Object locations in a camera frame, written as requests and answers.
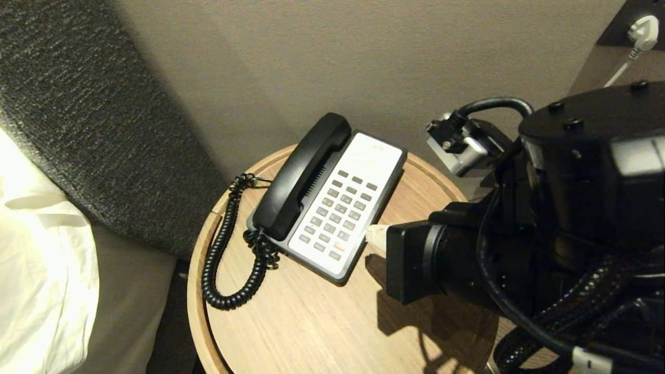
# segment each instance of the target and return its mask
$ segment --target wall outlet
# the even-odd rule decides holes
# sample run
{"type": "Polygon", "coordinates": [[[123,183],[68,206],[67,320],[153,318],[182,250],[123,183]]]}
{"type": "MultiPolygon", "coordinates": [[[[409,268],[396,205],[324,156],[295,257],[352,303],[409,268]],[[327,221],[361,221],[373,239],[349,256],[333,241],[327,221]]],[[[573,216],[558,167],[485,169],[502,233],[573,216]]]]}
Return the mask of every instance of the wall outlet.
{"type": "Polygon", "coordinates": [[[633,42],[628,39],[628,30],[635,21],[647,15],[656,16],[660,21],[654,49],[665,51],[665,0],[626,0],[596,44],[631,48],[633,42]]]}

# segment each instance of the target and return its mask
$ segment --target round wooden table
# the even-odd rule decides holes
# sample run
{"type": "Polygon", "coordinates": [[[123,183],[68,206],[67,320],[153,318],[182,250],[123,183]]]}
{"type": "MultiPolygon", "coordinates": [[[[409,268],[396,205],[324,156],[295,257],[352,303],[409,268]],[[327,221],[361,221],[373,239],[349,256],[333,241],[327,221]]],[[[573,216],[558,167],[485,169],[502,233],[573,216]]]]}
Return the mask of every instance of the round wooden table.
{"type": "MultiPolygon", "coordinates": [[[[250,168],[272,178],[295,146],[250,168]]],[[[253,254],[242,239],[245,222],[265,189],[246,190],[237,227],[217,275],[229,295],[247,279],[253,254]]],[[[444,295],[410,305],[384,291],[385,252],[367,245],[344,287],[281,256],[244,306],[220,311],[201,295],[205,253],[221,221],[227,194],[199,235],[188,280],[190,329],[208,373],[479,373],[492,350],[498,318],[444,295]]],[[[441,173],[409,154],[404,174],[380,224],[426,219],[464,195],[441,173]]]]}

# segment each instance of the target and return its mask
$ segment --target telephone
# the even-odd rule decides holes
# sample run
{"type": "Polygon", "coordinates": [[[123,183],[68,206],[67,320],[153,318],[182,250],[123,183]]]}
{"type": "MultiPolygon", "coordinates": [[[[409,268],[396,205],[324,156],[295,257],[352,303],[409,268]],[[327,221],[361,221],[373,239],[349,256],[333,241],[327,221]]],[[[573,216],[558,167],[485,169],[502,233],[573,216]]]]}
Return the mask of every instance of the telephone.
{"type": "Polygon", "coordinates": [[[221,229],[206,255],[201,286],[212,306],[234,309],[256,292],[277,252],[329,281],[344,285],[365,245],[364,229],[376,223],[402,174],[404,148],[351,131],[346,119],[324,115],[298,143],[273,181],[243,174],[231,185],[221,229]],[[222,296],[214,286],[230,239],[237,205],[256,182],[270,187],[247,220],[243,237],[256,255],[245,287],[222,296]]]}

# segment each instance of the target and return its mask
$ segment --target gray upholstered headboard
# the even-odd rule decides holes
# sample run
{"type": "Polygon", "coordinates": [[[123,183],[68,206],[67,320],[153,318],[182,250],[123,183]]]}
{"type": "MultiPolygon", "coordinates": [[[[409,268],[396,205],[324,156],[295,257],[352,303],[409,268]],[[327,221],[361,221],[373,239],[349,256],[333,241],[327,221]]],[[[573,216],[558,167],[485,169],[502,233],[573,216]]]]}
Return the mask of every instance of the gray upholstered headboard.
{"type": "Polygon", "coordinates": [[[0,3],[0,126],[91,220],[181,258],[224,190],[105,1],[0,3]]]}

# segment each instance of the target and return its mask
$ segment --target beige wall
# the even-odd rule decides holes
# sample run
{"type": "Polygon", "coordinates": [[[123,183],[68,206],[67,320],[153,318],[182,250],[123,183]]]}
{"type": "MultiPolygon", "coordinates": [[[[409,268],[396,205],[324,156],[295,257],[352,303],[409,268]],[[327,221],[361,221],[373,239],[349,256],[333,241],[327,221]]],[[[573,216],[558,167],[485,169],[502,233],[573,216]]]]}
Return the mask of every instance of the beige wall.
{"type": "MultiPolygon", "coordinates": [[[[494,95],[543,106],[576,80],[578,91],[602,85],[578,78],[585,63],[602,75],[596,65],[628,52],[594,48],[623,0],[118,4],[227,176],[297,142],[328,111],[440,167],[422,141],[429,120],[494,95]]],[[[663,52],[650,54],[631,76],[664,78],[663,52]]],[[[517,135],[507,110],[481,118],[517,135]]]]}

